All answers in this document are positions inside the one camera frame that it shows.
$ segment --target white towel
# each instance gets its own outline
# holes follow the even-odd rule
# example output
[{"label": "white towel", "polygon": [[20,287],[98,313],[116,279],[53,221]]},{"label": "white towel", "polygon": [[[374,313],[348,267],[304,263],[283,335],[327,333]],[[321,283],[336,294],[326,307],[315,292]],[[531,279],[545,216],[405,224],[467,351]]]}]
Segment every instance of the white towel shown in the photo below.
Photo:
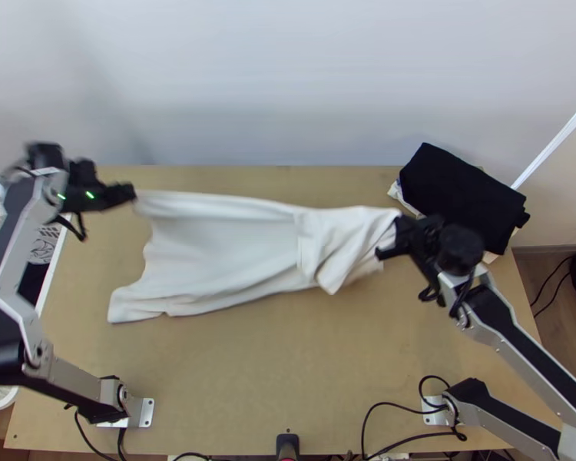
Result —
[{"label": "white towel", "polygon": [[108,321],[196,315],[270,294],[343,284],[383,269],[395,208],[316,209],[227,195],[138,191],[151,221],[139,281],[116,289]]}]

